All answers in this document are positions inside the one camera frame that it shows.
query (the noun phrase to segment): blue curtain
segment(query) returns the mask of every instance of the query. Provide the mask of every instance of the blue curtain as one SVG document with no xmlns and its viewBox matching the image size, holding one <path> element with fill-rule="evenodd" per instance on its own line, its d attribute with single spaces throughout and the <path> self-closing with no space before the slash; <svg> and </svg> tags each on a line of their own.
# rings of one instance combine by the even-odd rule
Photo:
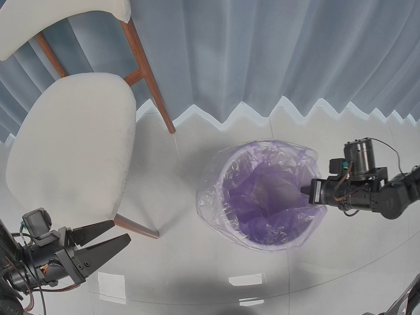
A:
<svg viewBox="0 0 420 315">
<path fill-rule="evenodd" d="M 268 116 L 283 95 L 303 115 L 324 98 L 338 112 L 352 101 L 420 118 L 420 0 L 130 2 L 173 119 L 196 104 L 224 122 L 241 101 Z M 72 16 L 44 35 L 70 74 L 137 68 L 111 14 Z M 56 79 L 34 39 L 0 62 L 1 141 Z M 150 98 L 144 81 L 133 92 L 137 107 Z"/>
</svg>

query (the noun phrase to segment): white cushion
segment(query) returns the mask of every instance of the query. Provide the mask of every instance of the white cushion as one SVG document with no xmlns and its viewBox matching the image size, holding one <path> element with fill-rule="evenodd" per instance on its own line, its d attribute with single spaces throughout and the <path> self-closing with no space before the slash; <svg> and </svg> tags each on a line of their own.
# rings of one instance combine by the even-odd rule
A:
<svg viewBox="0 0 420 315">
<path fill-rule="evenodd" d="M 130 0 L 6 0 L 0 9 L 0 60 L 55 22 L 89 11 L 109 12 L 128 23 Z"/>
<path fill-rule="evenodd" d="M 6 182 L 31 211 L 78 227 L 114 218 L 131 160 L 136 101 L 110 73 L 61 78 L 35 102 L 13 143 Z"/>
</svg>

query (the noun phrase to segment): trash bag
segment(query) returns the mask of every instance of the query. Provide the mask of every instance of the trash bag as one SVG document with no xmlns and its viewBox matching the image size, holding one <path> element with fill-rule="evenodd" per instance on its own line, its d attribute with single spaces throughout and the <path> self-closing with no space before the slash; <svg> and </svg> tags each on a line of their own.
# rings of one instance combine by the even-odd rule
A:
<svg viewBox="0 0 420 315">
<path fill-rule="evenodd" d="M 228 240 L 278 252 L 301 246 L 327 212 L 300 192 L 319 178 L 318 154 L 279 140 L 258 140 L 218 152 L 196 194 L 198 215 Z"/>
</svg>

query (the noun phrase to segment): white tile floor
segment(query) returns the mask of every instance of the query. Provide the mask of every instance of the white tile floor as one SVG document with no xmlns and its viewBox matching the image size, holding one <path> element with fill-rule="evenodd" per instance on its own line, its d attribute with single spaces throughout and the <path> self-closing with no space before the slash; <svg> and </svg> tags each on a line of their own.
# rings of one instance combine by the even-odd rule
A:
<svg viewBox="0 0 420 315">
<path fill-rule="evenodd" d="M 49 294 L 48 313 L 361 315 L 386 311 L 420 272 L 420 203 L 393 221 L 367 212 L 348 218 L 329 208 L 301 248 L 276 254 L 230 243 L 197 218 L 195 189 L 204 167 L 217 151 L 250 140 L 274 138 L 311 147 L 319 153 L 323 176 L 328 175 L 328 160 L 342 157 L 345 142 L 366 136 L 396 147 L 403 171 L 420 163 L 420 125 L 413 120 L 402 120 L 395 113 L 386 119 L 378 111 L 366 115 L 354 106 L 338 115 L 323 102 L 303 118 L 287 102 L 281 104 L 284 107 L 277 107 L 269 120 L 258 120 L 262 126 L 237 111 L 219 130 L 192 113 L 178 124 L 174 135 L 166 131 L 156 111 L 139 115 L 118 212 L 158 229 L 161 237 L 152 240 L 130 233 L 129 246 L 100 269 L 124 276 L 126 300 L 121 301 L 125 304 L 101 298 L 96 273 L 79 289 Z M 12 143 L 9 138 L 0 145 L 0 155 L 4 154 L 0 204 L 1 218 L 13 232 L 25 211 L 4 180 Z M 376 165 L 387 166 L 390 177 L 397 174 L 394 152 L 379 143 L 374 148 Z M 122 233 L 115 227 L 98 241 Z M 229 283 L 232 277 L 258 274 L 259 284 Z M 244 299 L 263 303 L 246 307 L 240 305 L 248 301 Z M 39 302 L 33 313 L 42 313 Z"/>
</svg>

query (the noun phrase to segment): purple plastic bag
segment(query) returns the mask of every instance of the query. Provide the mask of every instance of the purple plastic bag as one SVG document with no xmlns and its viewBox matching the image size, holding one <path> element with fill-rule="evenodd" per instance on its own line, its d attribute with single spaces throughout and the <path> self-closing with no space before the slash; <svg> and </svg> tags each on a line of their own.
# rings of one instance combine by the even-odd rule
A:
<svg viewBox="0 0 420 315">
<path fill-rule="evenodd" d="M 323 205 L 308 205 L 300 192 L 320 177 L 317 158 L 314 150 L 279 140 L 222 150 L 197 189 L 197 213 L 244 247 L 278 252 L 300 246 L 327 212 Z"/>
</svg>

